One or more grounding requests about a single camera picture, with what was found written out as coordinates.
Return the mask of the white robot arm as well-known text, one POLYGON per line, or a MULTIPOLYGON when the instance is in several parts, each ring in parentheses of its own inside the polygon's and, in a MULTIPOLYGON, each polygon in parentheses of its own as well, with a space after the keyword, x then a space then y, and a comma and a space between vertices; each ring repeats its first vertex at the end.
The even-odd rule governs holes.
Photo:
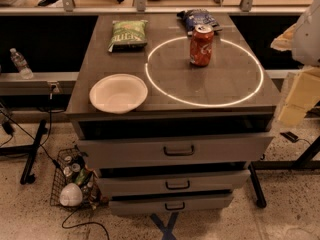
POLYGON ((278 114, 279 122, 296 126, 320 101, 320 0, 313 0, 297 22, 272 41, 271 48, 290 51, 303 65, 278 114))

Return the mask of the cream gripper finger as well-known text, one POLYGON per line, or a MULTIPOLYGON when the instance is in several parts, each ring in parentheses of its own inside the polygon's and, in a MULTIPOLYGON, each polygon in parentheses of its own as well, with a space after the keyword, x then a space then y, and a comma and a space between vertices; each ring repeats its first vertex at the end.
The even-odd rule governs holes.
POLYGON ((320 101, 320 67, 304 66, 293 78, 278 121, 287 127, 298 125, 320 101))
POLYGON ((287 28, 282 34, 272 41, 270 47, 281 52, 291 51, 295 27, 296 24, 293 24, 287 28))

